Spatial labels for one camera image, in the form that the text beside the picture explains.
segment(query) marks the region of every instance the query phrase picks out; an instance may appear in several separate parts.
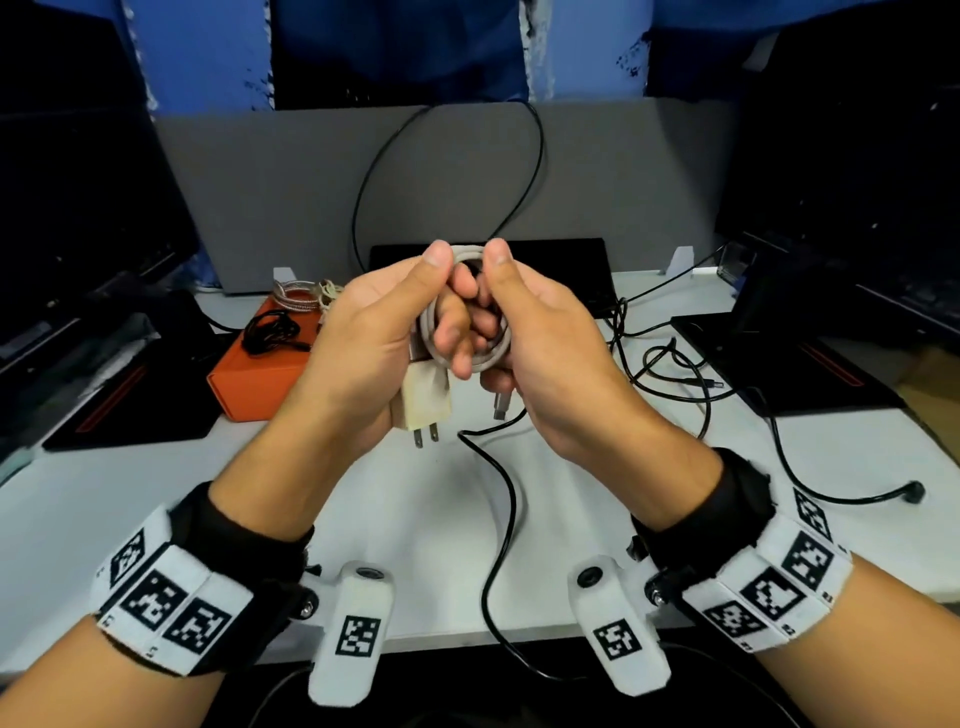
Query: person's left hand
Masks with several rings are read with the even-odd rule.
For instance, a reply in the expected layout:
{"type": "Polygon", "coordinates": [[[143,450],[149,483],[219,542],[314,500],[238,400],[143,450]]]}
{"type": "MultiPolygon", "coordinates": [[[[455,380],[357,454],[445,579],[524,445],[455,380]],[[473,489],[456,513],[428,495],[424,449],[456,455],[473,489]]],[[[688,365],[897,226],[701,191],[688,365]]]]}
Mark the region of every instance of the person's left hand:
{"type": "Polygon", "coordinates": [[[463,263],[454,267],[453,251],[442,240],[422,257],[354,279],[327,312],[278,416],[296,410],[303,418],[313,410],[338,428],[336,439],[352,458],[368,452],[390,430],[389,404],[409,363],[411,326],[438,296],[434,343],[453,374],[469,378],[474,346],[484,346],[481,334],[494,336],[497,326],[491,314],[471,320],[465,299],[477,293],[475,278],[463,263]]]}

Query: black and white square pattern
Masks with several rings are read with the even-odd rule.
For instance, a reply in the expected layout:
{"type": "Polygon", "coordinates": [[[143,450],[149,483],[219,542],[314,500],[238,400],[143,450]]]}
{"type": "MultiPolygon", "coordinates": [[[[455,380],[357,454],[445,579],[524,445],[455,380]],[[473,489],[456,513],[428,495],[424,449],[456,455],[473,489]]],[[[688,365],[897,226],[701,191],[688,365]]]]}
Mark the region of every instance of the black and white square pattern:
{"type": "Polygon", "coordinates": [[[833,553],[830,549],[801,533],[793,542],[781,566],[815,592],[824,580],[832,561],[833,553]]]}
{"type": "Polygon", "coordinates": [[[794,488],[793,493],[797,499],[797,515],[800,516],[801,520],[828,541],[833,541],[830,537],[830,527],[827,525],[827,514],[824,513],[824,509],[796,488],[794,488]]]}
{"type": "Polygon", "coordinates": [[[805,599],[800,588],[771,567],[740,590],[751,604],[770,619],[783,615],[805,599]]]}
{"type": "Polygon", "coordinates": [[[379,631],[379,619],[347,615],[344,628],[340,632],[340,641],[337,642],[336,653],[352,657],[370,657],[373,655],[373,644],[376,642],[376,634],[379,631]]]}
{"type": "Polygon", "coordinates": [[[120,608],[156,630],[186,598],[187,592],[153,570],[124,596],[120,608]]]}
{"type": "Polygon", "coordinates": [[[202,655],[216,642],[217,636],[224,631],[231,619],[233,615],[200,598],[194,598],[163,633],[163,637],[173,644],[202,655]]]}
{"type": "Polygon", "coordinates": [[[110,588],[120,583],[120,579],[130,573],[147,552],[147,541],[143,529],[133,534],[123,547],[110,559],[110,588]]]}
{"type": "Polygon", "coordinates": [[[603,647],[603,651],[610,660],[618,660],[642,649],[640,640],[636,638],[634,631],[625,619],[618,619],[611,624],[594,629],[593,636],[603,647]]]}
{"type": "Polygon", "coordinates": [[[738,601],[728,601],[703,611],[704,617],[716,624],[731,640],[752,635],[767,625],[738,601]]]}

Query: white power adapter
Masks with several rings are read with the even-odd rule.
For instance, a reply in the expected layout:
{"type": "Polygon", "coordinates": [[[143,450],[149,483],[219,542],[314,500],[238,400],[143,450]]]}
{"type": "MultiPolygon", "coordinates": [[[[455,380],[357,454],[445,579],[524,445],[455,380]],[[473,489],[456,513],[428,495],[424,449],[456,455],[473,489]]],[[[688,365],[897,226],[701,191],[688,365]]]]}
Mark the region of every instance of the white power adapter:
{"type": "Polygon", "coordinates": [[[423,447],[422,431],[430,430],[430,439],[440,440],[437,424],[447,419],[453,406],[450,401],[449,371],[427,351],[414,329],[410,333],[410,366],[403,377],[400,391],[390,402],[394,427],[414,433],[414,443],[423,447]]]}

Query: orange box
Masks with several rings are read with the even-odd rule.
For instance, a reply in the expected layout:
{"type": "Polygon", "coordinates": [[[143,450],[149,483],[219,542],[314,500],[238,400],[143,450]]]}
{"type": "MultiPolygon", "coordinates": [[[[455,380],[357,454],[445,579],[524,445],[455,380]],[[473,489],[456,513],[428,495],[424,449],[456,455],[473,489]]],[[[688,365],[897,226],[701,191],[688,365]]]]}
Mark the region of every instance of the orange box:
{"type": "MultiPolygon", "coordinates": [[[[269,298],[256,313],[259,315],[272,308],[280,306],[273,298],[269,298]]],[[[320,311],[291,311],[290,318],[300,324],[297,340],[312,345],[317,338],[320,311]]],[[[250,356],[240,346],[242,339],[243,334],[240,334],[213,371],[206,376],[206,381],[224,412],[234,422],[269,420],[297,381],[310,354],[289,347],[279,347],[272,352],[250,356]]]]}

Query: gray partition panel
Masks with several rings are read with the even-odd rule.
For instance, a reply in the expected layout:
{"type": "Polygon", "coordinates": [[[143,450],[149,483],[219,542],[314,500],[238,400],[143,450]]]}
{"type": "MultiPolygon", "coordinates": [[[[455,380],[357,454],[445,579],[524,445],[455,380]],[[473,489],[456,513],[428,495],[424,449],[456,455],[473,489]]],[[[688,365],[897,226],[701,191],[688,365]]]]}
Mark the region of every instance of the gray partition panel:
{"type": "MultiPolygon", "coordinates": [[[[504,236],[600,236],[614,271],[665,266],[714,244],[736,108],[662,99],[538,106],[540,184],[504,236]]],[[[413,109],[316,109],[164,117],[157,129],[230,293],[264,291],[275,266],[307,279],[358,272],[349,247],[360,181],[413,109]]],[[[519,104],[432,110],[374,173],[358,238],[370,245],[482,241],[533,171],[537,132],[519,104]]]]}

